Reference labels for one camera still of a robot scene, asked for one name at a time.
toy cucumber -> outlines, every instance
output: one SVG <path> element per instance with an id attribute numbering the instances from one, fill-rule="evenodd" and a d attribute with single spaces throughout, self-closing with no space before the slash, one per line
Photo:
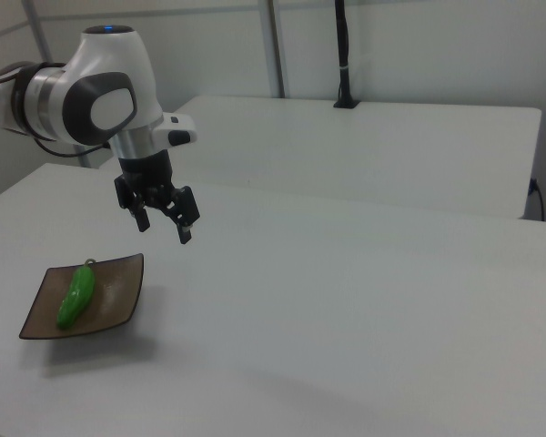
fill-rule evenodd
<path id="1" fill-rule="evenodd" d="M 69 286 L 61 307 L 56 316 L 56 326 L 61 330 L 67 330 L 73 326 L 76 318 L 87 307 L 93 298 L 95 286 L 95 273 L 89 267 L 94 259 L 88 259 L 73 273 L 73 279 Z"/>

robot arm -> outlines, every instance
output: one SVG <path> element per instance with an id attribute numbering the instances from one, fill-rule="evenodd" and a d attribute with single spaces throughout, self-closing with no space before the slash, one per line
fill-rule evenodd
<path id="1" fill-rule="evenodd" d="M 31 64 L 0 72 L 0 127 L 43 140 L 83 146 L 108 142 L 123 174 L 115 181 L 121 208 L 140 231 L 145 207 L 157 208 L 190 240 L 199 218 L 190 187 L 172 185 L 171 147 L 197 138 L 189 116 L 163 113 L 140 36 L 131 27 L 90 27 L 66 65 Z"/>

